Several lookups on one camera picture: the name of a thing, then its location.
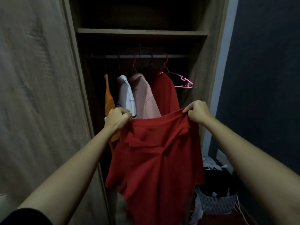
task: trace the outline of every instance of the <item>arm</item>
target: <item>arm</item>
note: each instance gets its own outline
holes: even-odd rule
[[[129,110],[111,109],[103,130],[47,178],[19,208],[39,210],[54,225],[67,224],[92,180],[108,140],[130,118]]]
[[[277,224],[300,221],[300,176],[212,117],[205,102],[188,105],[191,120],[216,139],[237,174]]]

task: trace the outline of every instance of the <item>yellow garment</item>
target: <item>yellow garment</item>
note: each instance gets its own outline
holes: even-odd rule
[[[106,80],[106,91],[105,91],[105,106],[104,106],[104,109],[105,109],[105,116],[107,117],[110,110],[111,109],[115,109],[115,103],[113,101],[113,97],[112,95],[110,94],[110,85],[108,83],[108,75],[105,74],[104,75],[104,78]],[[116,133],[115,135],[113,135],[109,141],[109,145],[110,145],[110,149],[113,153],[114,151],[114,148],[113,148],[113,145],[111,144],[112,142],[116,141],[117,139],[119,139],[119,133]]]

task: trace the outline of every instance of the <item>forearm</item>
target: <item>forearm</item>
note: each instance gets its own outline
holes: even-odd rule
[[[104,128],[85,147],[47,178],[19,208],[34,208],[54,225],[67,224],[96,171],[113,131]]]
[[[285,223],[299,213],[300,177],[215,118],[204,126],[212,133],[243,183],[275,220]]]

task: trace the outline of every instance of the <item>white shirt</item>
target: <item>white shirt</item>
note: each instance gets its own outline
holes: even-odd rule
[[[130,110],[132,117],[134,118],[137,115],[137,112],[135,109],[134,97],[128,80],[124,75],[119,76],[117,80],[120,84],[120,94],[117,107],[123,107],[127,110]]]

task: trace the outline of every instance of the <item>pink shirt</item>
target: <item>pink shirt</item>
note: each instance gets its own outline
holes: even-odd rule
[[[146,119],[161,117],[151,87],[143,74],[134,74],[129,79],[129,84],[135,101],[137,118]]]

